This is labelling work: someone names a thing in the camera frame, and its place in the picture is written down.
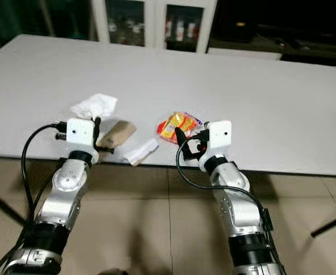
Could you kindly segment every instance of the glass cabinet door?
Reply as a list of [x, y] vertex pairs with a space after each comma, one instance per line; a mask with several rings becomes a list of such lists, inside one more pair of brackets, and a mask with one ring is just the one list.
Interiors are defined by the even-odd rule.
[[110, 43], [145, 46], [144, 2], [106, 0]]
[[165, 48], [196, 52], [204, 8], [167, 5]]

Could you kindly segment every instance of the black metal table leg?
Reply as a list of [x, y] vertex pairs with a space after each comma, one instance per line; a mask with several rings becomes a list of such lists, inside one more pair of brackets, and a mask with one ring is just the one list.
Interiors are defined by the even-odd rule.
[[316, 236], [322, 234], [323, 232], [328, 231], [328, 229], [331, 229], [331, 228], [333, 228], [334, 226], [336, 226], [336, 219], [333, 220], [332, 222], [329, 222], [328, 224], [326, 224], [326, 225], [320, 227], [319, 229], [313, 231], [313, 232], [311, 233], [311, 236], [314, 238], [314, 237], [316, 237]]
[[6, 202], [4, 202], [1, 198], [0, 198], [0, 209], [9, 217], [13, 218], [15, 221], [20, 223], [21, 225], [25, 225], [26, 220], [13, 208], [11, 208]]

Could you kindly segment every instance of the white table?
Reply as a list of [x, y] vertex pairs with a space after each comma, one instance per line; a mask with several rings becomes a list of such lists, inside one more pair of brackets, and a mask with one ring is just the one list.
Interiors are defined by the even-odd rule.
[[[70, 106], [95, 93], [117, 97], [113, 120], [138, 129], [104, 161], [124, 162], [182, 110], [232, 121], [240, 169], [336, 175], [336, 68], [25, 35], [0, 50], [0, 156], [19, 158], [36, 128], [72, 117]], [[65, 156], [53, 136], [41, 133], [28, 156]], [[143, 163], [175, 165], [177, 146], [159, 144]]]

